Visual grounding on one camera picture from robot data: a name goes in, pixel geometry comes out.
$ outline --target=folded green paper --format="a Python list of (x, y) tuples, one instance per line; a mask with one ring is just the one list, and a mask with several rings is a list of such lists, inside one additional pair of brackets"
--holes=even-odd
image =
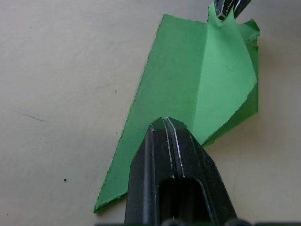
[(184, 122), (203, 146), (258, 111), (259, 28), (225, 21), (209, 7), (208, 23), (164, 15), (94, 212), (127, 192), (129, 169), (150, 123)]

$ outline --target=green cardstock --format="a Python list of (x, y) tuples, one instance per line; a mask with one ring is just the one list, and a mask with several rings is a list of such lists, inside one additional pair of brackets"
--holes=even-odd
[(209, 7), (208, 23), (164, 15), (94, 212), (127, 192), (130, 164), (159, 117), (184, 122), (206, 146), (258, 112), (259, 28), (225, 21)]

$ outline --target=white surface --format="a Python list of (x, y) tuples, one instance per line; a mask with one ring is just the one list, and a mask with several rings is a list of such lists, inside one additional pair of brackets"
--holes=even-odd
[[(164, 13), (211, 0), (0, 0), (0, 224), (122, 222), (94, 202)], [(301, 220), (300, 0), (253, 0), (260, 113), (207, 150), (240, 217)]]

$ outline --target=folded paper model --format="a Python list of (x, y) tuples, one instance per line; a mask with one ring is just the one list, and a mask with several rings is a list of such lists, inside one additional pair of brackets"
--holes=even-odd
[(130, 164), (150, 123), (184, 122), (203, 146), (258, 112), (259, 28), (224, 21), (209, 7), (208, 23), (164, 15), (94, 212), (127, 193)]

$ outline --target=green paper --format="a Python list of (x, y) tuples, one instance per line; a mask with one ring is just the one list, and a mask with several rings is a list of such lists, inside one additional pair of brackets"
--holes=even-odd
[(129, 169), (150, 123), (183, 121), (204, 146), (258, 111), (259, 28), (164, 15), (94, 212), (127, 192)]

